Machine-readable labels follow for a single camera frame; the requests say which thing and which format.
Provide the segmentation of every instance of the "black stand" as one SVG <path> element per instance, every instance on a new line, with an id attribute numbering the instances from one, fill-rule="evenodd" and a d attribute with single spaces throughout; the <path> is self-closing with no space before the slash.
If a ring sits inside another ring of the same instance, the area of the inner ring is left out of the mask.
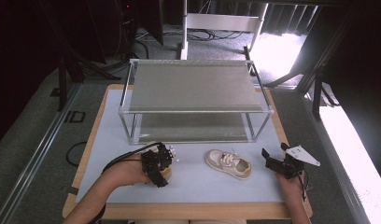
<path id="1" fill-rule="evenodd" d="M 58 23 L 55 17 L 54 10 L 51 7 L 49 0 L 38 0 L 39 5 L 45 13 L 45 16 L 50 24 L 53 33 L 59 42 L 59 51 L 61 53 L 60 65 L 59 65 L 59 88 L 60 88 L 60 104 L 58 110 L 62 110 L 66 100 L 67 100 L 67 89 L 66 89 L 66 71 L 68 71 L 70 77 L 74 82 L 83 82 L 85 76 L 83 75 L 82 69 L 79 63 L 83 63 L 94 70 L 97 74 L 111 80 L 120 80 L 120 77 L 114 77 L 104 70 L 100 69 L 98 66 L 89 62 L 88 60 L 82 58 L 79 54 L 74 52 L 68 44 L 67 38 L 64 31 Z"/>
<path id="2" fill-rule="evenodd" d="M 246 59 L 248 61 L 251 60 L 251 57 L 249 56 L 249 48 L 247 46 L 244 46 L 244 53 L 246 54 Z M 258 77 L 258 71 L 257 71 L 257 68 L 255 67 L 254 63 L 251 65 L 251 64 L 248 64 L 248 70 L 250 71 L 250 74 L 253 76 L 253 77 Z"/>
<path id="3" fill-rule="evenodd" d="M 264 86 L 269 87 L 269 88 L 277 87 L 278 85 L 283 84 L 284 82 L 292 79 L 293 77 L 296 77 L 302 73 L 305 73 L 307 70 L 309 70 L 309 67 L 305 67 L 305 68 L 301 68 L 301 69 L 296 70 L 296 71 L 292 71 L 292 72 L 284 75 L 283 77 L 281 77 L 281 78 L 279 78 L 273 82 L 269 82 L 269 83 L 264 84 Z"/>

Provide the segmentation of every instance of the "metal frame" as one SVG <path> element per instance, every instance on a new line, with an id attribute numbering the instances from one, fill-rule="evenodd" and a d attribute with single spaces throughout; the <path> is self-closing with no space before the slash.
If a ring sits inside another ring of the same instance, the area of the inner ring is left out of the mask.
<path id="1" fill-rule="evenodd" d="M 130 144 L 144 144 L 145 142 L 142 142 L 142 141 L 135 141 L 134 140 L 134 129 L 135 129 L 135 126 L 136 126 L 136 123 L 137 123 L 137 116 L 139 114 L 135 114 L 135 113 L 121 113 L 120 111 L 123 109 L 124 107 L 124 104 L 126 102 L 126 96 L 127 96 L 127 90 L 128 90 L 128 86 L 130 84 L 130 80 L 131 78 L 134 78 L 135 77 L 135 72 L 136 72 L 136 67 L 138 65 L 138 61 L 139 60 L 131 60 L 130 61 L 130 66 L 129 66 L 129 69 L 128 69 L 128 73 L 127 73 L 127 78 L 126 78 L 126 81 L 124 83 L 124 88 L 123 88 L 123 94 L 122 94 L 122 97 L 120 99 L 120 110 L 119 110 L 119 114 L 120 114 L 120 119 L 121 119 L 121 122 L 122 122 L 122 125 L 123 125 L 123 128 L 125 129 L 125 132 L 126 132 L 126 136 L 127 136 L 127 139 L 129 141 Z M 247 66 L 252 68 L 253 70 L 256 71 L 256 68 L 255 68 L 255 65 L 252 61 L 246 61 L 247 63 Z M 252 70 L 249 69 L 248 70 L 249 74 L 251 75 L 252 73 Z M 263 95 L 263 98 L 265 99 L 265 103 L 267 105 L 267 110 L 262 110 L 261 112 L 255 112 L 255 113 L 249 113 L 249 112 L 243 112 L 242 114 L 245 114 L 246 116 L 246 120 L 247 120 L 247 126 L 249 128 L 249 131 L 250 131 L 250 137 L 252 139 L 252 142 L 256 142 L 258 140 L 258 137 L 260 136 L 263 128 L 265 127 L 267 121 L 269 120 L 269 118 L 271 117 L 271 115 L 273 114 L 273 108 L 271 106 L 271 103 L 267 97 L 267 94 L 266 94 L 266 91 L 264 89 L 264 87 L 262 86 L 261 84 L 261 79 L 259 77 L 258 74 L 255 74 L 255 75 L 252 75 L 254 77 L 257 77 L 258 81 L 259 81 L 259 86 L 261 88 L 261 92 L 262 92 L 262 95 Z M 261 127 L 258 129 L 257 132 L 254 131 L 253 129 L 253 125 L 252 125 L 252 120 L 251 120 L 251 117 L 249 114 L 260 114 L 260 113 L 265 113 L 266 114 L 266 118 L 264 118 L 263 122 L 261 123 Z M 124 116 L 133 116 L 133 123 L 132 125 L 129 125 L 126 123 L 126 119 Z M 227 141 L 214 141 L 214 140 L 211 140 L 211 141 L 197 141 L 198 143 L 211 143 L 211 142 L 227 142 Z M 245 141 L 230 141 L 230 142 L 249 142 L 247 140 Z"/>
<path id="2" fill-rule="evenodd" d="M 62 111 L 57 112 L 54 120 L 45 133 L 45 136 L 39 143 L 38 148 L 21 172 L 13 190 L 6 198 L 4 205 L 0 210 L 0 224 L 10 223 L 10 220 L 16 212 L 16 209 L 19 206 L 23 196 L 25 195 L 25 192 L 28 190 L 31 182 L 33 181 L 39 166 L 42 164 L 45 156 L 49 152 L 50 145 L 56 137 L 57 132 L 60 130 L 67 112 L 69 111 L 71 104 L 77 96 L 80 85 L 80 83 L 73 84 L 73 87 L 69 92 L 68 102 L 65 104 Z"/>
<path id="3" fill-rule="evenodd" d="M 300 83 L 296 87 L 296 91 L 301 93 L 307 93 L 310 87 L 315 83 L 315 92 L 313 96 L 313 114 L 315 118 L 320 120 L 319 117 L 319 105 L 320 97 L 322 90 L 322 79 L 324 74 L 324 68 L 334 52 L 337 50 L 340 42 L 344 38 L 347 30 L 349 29 L 354 18 L 357 16 L 357 8 L 360 7 L 362 0 L 354 0 L 353 3 L 348 7 L 348 12 L 345 18 L 342 20 L 339 28 L 336 30 L 333 37 L 330 39 L 327 48 L 322 52 L 320 58 L 318 59 L 316 65 L 313 67 L 313 70 L 307 75 L 303 76 Z"/>
<path id="4" fill-rule="evenodd" d="M 84 59 L 78 53 L 76 53 L 68 43 L 68 40 L 65 36 L 62 26 L 57 20 L 54 9 L 52 8 L 49 0 L 38 0 L 39 5 L 41 6 L 46 19 L 59 42 L 59 52 L 60 52 L 60 64 L 59 64 L 59 85 L 60 85 L 60 104 L 58 110 L 62 110 L 67 101 L 67 90 L 66 90 L 66 71 L 74 82 L 83 82 L 85 76 L 83 75 L 82 69 L 79 63 L 83 63 L 85 66 L 88 66 L 97 74 L 102 77 L 111 80 L 120 80 L 120 77 L 114 77 L 108 74 L 103 69 L 99 68 L 95 64 Z"/>
<path id="5" fill-rule="evenodd" d="M 254 33 L 248 50 L 251 51 L 258 38 L 268 4 L 263 3 L 262 15 L 259 17 L 229 16 L 213 14 L 188 13 L 188 2 L 184 0 L 181 60 L 188 59 L 188 29 L 228 30 Z"/>

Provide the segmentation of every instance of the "desk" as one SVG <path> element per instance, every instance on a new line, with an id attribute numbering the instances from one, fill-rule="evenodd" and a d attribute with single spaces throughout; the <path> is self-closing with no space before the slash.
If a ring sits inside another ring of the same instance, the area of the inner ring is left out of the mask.
<path id="1" fill-rule="evenodd" d="M 85 174 L 87 163 L 92 151 L 92 145 L 100 125 L 101 117 L 106 105 L 109 90 L 122 90 L 123 85 L 110 85 L 101 103 L 96 120 L 92 127 L 88 144 L 79 164 L 73 188 L 79 188 Z M 267 92 L 272 107 L 275 105 L 270 92 Z M 287 143 L 279 116 L 274 113 L 272 120 L 277 136 L 281 142 Z M 76 195 L 68 194 L 63 208 L 66 217 L 77 205 Z M 308 201 L 305 202 L 307 214 L 312 216 L 312 209 Z M 284 203 L 108 203 L 103 219 L 282 219 L 289 218 L 289 212 Z"/>

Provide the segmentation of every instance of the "shoe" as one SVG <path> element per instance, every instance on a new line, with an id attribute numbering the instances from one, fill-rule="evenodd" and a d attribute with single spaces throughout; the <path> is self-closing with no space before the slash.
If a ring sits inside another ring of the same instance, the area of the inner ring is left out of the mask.
<path id="1" fill-rule="evenodd" d="M 211 149 L 205 153 L 205 162 L 214 170 L 232 175 L 240 180 L 246 180 L 251 175 L 251 163 L 236 153 Z"/>

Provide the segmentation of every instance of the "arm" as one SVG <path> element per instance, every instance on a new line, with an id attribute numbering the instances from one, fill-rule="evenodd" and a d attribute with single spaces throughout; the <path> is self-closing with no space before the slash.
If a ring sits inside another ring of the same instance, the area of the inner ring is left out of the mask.
<path id="1" fill-rule="evenodd" d="M 120 186 L 150 183 L 142 171 L 141 154 L 134 154 L 107 169 L 91 186 L 82 200 L 63 221 L 64 223 L 89 223 L 106 204 L 112 191 Z"/>
<path id="2" fill-rule="evenodd" d="M 298 178 L 286 179 L 283 175 L 275 174 L 286 200 L 289 215 L 293 224 L 311 223 L 303 206 L 302 187 Z"/>

